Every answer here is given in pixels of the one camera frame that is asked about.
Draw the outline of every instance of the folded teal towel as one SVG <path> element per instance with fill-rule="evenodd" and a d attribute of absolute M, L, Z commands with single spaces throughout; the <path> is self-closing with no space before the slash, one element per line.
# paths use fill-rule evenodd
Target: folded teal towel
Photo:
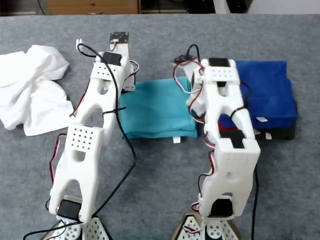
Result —
<path fill-rule="evenodd" d="M 178 77 L 188 89 L 188 79 Z M 195 121 L 186 105 L 189 95 L 173 79 L 136 83 L 135 91 L 122 94 L 121 124 L 128 138 L 197 137 Z"/>

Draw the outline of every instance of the gray felt surface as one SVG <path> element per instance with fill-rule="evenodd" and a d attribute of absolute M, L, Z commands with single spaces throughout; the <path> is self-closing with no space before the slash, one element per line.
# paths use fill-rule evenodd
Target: gray felt surface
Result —
<path fill-rule="evenodd" d="M 76 38 L 98 50 L 110 32 L 129 31 L 130 56 L 140 63 L 138 81 L 172 76 L 170 60 L 197 43 L 205 57 L 286 60 L 298 102 L 292 141 L 260 142 L 260 195 L 256 239 L 320 239 L 320 15 L 131 15 L 29 16 L 0 18 L 0 54 L 26 51 L 32 44 L 56 47 L 70 63 L 58 81 L 73 104 L 85 90 L 92 59 L 75 50 Z M 98 113 L 90 122 L 101 126 Z M 51 180 L 48 162 L 58 133 L 26 137 L 18 127 L 0 127 L 0 239 L 18 240 L 56 220 L 44 207 Z M 138 163 L 101 212 L 115 240 L 168 239 L 197 199 L 197 177 L 208 171 L 202 138 L 132 141 Z M 116 128 L 99 165 L 97 204 L 131 164 L 129 148 Z M 235 222 L 250 237 L 252 194 Z"/>

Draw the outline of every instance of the wooden cabinet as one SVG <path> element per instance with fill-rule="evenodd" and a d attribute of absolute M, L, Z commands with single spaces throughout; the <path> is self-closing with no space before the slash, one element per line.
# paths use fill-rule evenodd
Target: wooden cabinet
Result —
<path fill-rule="evenodd" d="M 138 14 L 138 0 L 47 0 L 51 15 Z"/>

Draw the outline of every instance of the white towel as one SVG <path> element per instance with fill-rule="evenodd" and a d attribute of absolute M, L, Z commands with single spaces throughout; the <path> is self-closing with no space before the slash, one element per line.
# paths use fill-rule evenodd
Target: white towel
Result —
<path fill-rule="evenodd" d="M 26 53 L 0 55 L 0 120 L 13 130 L 23 124 L 26 136 L 65 128 L 73 106 L 51 80 L 61 79 L 69 63 L 52 46 L 33 45 Z"/>

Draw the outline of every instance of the folded blue towel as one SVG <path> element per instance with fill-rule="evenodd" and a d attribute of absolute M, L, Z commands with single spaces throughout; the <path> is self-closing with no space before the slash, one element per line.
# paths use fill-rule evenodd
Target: folded blue towel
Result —
<path fill-rule="evenodd" d="M 256 129 L 289 129 L 297 119 L 291 82 L 287 78 L 286 61 L 236 61 L 240 80 L 250 87 L 248 111 Z M 243 98 L 248 88 L 241 85 Z M 257 117 L 264 117 L 261 122 Z M 219 123 L 227 128 L 235 125 L 229 116 L 220 116 Z"/>
<path fill-rule="evenodd" d="M 178 77 L 185 89 L 186 77 Z M 128 138 L 197 137 L 196 123 L 184 93 L 173 79 L 137 82 L 135 91 L 122 94 L 121 124 Z"/>

